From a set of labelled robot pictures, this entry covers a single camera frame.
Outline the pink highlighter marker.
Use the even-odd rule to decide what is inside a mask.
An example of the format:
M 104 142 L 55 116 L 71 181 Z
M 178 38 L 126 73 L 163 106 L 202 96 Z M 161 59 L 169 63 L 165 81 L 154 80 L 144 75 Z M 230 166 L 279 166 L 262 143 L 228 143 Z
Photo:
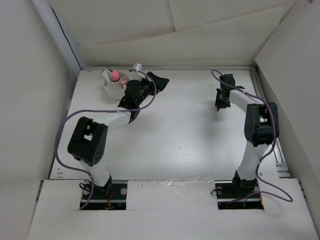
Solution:
M 127 87 L 127 84 L 128 84 L 129 80 L 128 79 L 125 79 L 125 80 L 122 80 L 120 82 L 120 86 L 122 89 L 125 89 Z

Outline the pink capped glue bottle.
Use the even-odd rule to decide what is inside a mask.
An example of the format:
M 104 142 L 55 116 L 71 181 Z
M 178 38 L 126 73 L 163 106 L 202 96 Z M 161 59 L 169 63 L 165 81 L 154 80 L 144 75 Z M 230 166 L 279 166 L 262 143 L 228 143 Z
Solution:
M 118 82 L 121 79 L 121 75 L 118 71 L 112 71 L 110 73 L 110 79 L 112 82 Z

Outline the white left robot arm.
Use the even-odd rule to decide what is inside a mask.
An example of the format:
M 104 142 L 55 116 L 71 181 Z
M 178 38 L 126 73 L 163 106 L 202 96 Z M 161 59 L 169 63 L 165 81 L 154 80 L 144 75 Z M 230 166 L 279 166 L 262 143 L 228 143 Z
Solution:
M 107 134 L 133 122 L 140 113 L 143 101 L 148 96 L 155 96 L 163 91 L 169 82 L 168 78 L 159 77 L 149 71 L 141 80 L 129 80 L 116 112 L 103 115 L 100 121 L 85 116 L 78 120 L 67 151 L 90 173 L 93 180 L 88 186 L 93 187 L 93 193 L 98 197 L 107 198 L 112 192 L 112 177 L 101 162 Z

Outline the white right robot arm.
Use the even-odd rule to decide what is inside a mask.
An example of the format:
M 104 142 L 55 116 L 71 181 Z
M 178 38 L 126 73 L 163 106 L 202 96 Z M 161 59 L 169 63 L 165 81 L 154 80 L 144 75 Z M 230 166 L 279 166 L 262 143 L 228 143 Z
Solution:
M 234 104 L 245 113 L 246 147 L 231 184 L 232 193 L 243 197 L 255 189 L 258 182 L 257 167 L 265 157 L 268 147 L 279 136 L 278 107 L 274 102 L 267 103 L 246 92 L 242 86 L 236 86 L 232 74 L 214 77 L 220 82 L 215 99 L 216 109 L 227 109 Z

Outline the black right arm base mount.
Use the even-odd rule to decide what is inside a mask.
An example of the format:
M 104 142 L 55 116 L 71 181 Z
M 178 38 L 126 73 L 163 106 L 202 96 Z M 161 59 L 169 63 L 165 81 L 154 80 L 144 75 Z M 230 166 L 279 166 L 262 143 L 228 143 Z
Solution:
M 234 176 L 232 180 L 215 180 L 211 195 L 217 198 L 219 210 L 263 210 L 263 201 L 259 193 L 257 179 L 240 180 Z

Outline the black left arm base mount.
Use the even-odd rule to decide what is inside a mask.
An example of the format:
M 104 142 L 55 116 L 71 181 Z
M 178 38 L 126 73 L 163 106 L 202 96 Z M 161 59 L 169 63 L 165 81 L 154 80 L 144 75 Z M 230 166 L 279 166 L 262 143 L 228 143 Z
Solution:
M 82 190 L 81 200 L 79 204 L 80 210 L 106 210 L 106 211 L 122 211 L 126 210 L 127 205 L 127 180 L 112 180 L 108 183 L 107 188 L 94 186 L 91 192 L 92 183 L 90 181 L 81 182 L 79 184 Z

